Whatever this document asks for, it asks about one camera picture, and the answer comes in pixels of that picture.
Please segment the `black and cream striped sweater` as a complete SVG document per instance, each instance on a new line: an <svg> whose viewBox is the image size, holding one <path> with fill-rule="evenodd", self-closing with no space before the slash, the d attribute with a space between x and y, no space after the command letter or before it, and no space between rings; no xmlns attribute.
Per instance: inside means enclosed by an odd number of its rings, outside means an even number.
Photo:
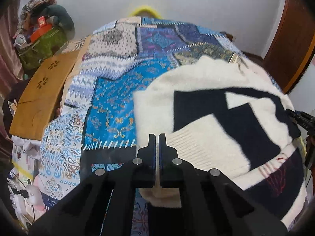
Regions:
<svg viewBox="0 0 315 236"><path fill-rule="evenodd" d="M133 93L138 148L165 134L179 158L219 169L290 227L307 191L293 105L252 62L206 55Z"/></svg>

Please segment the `pile of patterned clothes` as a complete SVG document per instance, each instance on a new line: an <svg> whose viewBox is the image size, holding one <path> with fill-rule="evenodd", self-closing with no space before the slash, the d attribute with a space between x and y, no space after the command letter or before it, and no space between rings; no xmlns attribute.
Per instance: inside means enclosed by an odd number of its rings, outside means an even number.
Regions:
<svg viewBox="0 0 315 236"><path fill-rule="evenodd" d="M23 25L27 19L28 15L36 15L43 11L49 5L54 5L57 3L57 0L30 0L26 5L21 9L19 16L19 28L23 28Z"/></svg>

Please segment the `brown wooden door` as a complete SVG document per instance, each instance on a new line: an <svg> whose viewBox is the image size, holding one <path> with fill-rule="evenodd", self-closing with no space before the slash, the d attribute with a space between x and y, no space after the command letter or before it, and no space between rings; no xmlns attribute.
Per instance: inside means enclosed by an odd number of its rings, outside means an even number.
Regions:
<svg viewBox="0 0 315 236"><path fill-rule="evenodd" d="M314 16L302 0L285 0L264 67L284 93L289 93L314 55Z"/></svg>

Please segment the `blue patchwork bedspread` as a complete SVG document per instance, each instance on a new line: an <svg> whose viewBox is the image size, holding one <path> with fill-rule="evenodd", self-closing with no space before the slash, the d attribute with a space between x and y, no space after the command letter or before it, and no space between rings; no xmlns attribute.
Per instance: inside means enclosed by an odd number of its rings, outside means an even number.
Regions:
<svg viewBox="0 0 315 236"><path fill-rule="evenodd" d="M204 55L251 62L222 47L220 36L188 23L134 17L92 34L66 95L72 110L49 123L42 138L40 175L47 195L58 203L95 170L113 171L136 158L141 148L133 93ZM194 235L179 189L160 186L159 135L155 184L136 189L147 203L144 228L150 235Z"/></svg>

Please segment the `wooden lap desk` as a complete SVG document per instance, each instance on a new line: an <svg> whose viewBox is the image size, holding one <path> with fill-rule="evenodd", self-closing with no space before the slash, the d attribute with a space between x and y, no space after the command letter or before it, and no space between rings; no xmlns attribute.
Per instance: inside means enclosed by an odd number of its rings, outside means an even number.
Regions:
<svg viewBox="0 0 315 236"><path fill-rule="evenodd" d="M41 140L47 124L53 120L64 83L72 71L79 51L46 59L34 73L21 95L10 134Z"/></svg>

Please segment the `green storage basket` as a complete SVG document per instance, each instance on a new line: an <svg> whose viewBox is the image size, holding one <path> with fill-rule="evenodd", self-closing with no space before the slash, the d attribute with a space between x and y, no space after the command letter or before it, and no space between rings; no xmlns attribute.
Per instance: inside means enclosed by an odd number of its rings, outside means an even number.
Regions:
<svg viewBox="0 0 315 236"><path fill-rule="evenodd" d="M52 56L66 43L67 36L62 28L53 27L34 43L18 49L18 55L24 71L38 68L41 63Z"/></svg>

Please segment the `striped pink curtain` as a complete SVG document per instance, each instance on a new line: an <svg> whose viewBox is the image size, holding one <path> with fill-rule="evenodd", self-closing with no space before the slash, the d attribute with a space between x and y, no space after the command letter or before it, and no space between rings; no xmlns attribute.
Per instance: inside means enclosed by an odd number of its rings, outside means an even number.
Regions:
<svg viewBox="0 0 315 236"><path fill-rule="evenodd" d="M18 21L16 2L1 10L1 105L5 103L12 87L21 81L23 76L21 62L12 44Z"/></svg>

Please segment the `orange box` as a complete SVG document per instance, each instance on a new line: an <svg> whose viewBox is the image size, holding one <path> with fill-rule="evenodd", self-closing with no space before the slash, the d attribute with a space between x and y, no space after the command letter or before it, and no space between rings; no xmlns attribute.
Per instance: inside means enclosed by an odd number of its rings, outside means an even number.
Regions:
<svg viewBox="0 0 315 236"><path fill-rule="evenodd" d="M52 29L52 24L47 23L44 16L39 17L37 22L38 28L31 34L32 43Z"/></svg>

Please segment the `dark green jacket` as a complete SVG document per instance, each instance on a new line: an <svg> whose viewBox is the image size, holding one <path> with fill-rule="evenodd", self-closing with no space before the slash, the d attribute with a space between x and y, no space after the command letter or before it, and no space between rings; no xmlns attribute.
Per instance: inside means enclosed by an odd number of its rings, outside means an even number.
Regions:
<svg viewBox="0 0 315 236"><path fill-rule="evenodd" d="M46 7L46 15L49 18L53 17L54 22L56 22L65 31L72 32L75 30L74 22L71 16L61 5L49 5L48 7Z"/></svg>

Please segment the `yellow foam tube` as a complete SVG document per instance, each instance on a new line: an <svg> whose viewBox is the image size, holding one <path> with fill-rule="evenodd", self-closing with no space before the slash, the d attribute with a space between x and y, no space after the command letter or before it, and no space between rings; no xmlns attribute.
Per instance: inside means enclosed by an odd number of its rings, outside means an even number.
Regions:
<svg viewBox="0 0 315 236"><path fill-rule="evenodd" d="M149 17L162 19L161 14L149 5L141 5L136 7L130 14L129 17Z"/></svg>

